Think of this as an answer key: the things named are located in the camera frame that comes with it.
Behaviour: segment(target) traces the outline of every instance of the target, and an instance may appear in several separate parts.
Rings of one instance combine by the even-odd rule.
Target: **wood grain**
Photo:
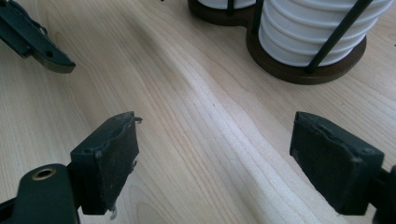
[[[396,163],[396,6],[361,61],[322,85],[289,84],[248,54],[246,29],[193,17],[187,1],[20,0],[77,64],[52,73],[0,43],[0,202],[20,178],[133,110],[141,153],[118,217],[82,223],[370,223],[336,214],[289,155],[294,114],[341,125]]]

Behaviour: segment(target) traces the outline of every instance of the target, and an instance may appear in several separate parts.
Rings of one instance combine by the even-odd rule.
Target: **round wooden coaster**
[[[253,60],[267,73],[291,83],[314,85],[335,80],[347,73],[361,59],[366,50],[367,39],[364,37],[359,45],[340,62],[318,67],[314,73],[307,74],[304,67],[280,63],[265,52],[260,44],[259,36],[251,32],[254,6],[235,9],[232,15],[227,15],[225,9],[206,7],[198,0],[188,1],[190,12],[204,21],[223,26],[247,27],[247,50]]]

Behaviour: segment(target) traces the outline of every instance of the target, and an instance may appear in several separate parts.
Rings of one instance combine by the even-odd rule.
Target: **tabletop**
[[[396,6],[356,66],[304,86],[250,57],[246,28],[192,16],[187,0],[20,0],[75,63],[53,73],[0,43],[0,202],[21,177],[134,111],[140,154],[118,216],[82,223],[370,223],[338,215],[289,154],[297,111],[322,116],[396,164]]]

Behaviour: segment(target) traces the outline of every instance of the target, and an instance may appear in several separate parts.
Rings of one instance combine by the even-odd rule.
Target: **stack of white bowls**
[[[226,9],[228,6],[228,0],[198,0],[202,5],[206,7],[212,7],[214,9]],[[234,0],[233,8],[250,7],[256,3],[256,0]]]
[[[375,25],[393,0],[374,0],[319,66],[345,58]],[[309,65],[356,0],[265,0],[259,39],[275,60]]]

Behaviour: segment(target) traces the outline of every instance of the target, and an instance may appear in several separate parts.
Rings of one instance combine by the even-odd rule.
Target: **white ribbed cup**
[[[228,0],[198,0],[202,5],[206,7],[212,7],[214,9],[226,9]],[[250,7],[256,3],[256,0],[234,0],[233,8]]]
[[[319,66],[344,59],[375,25],[393,0],[374,0]],[[356,0],[265,0],[259,39],[277,61],[307,66]]]

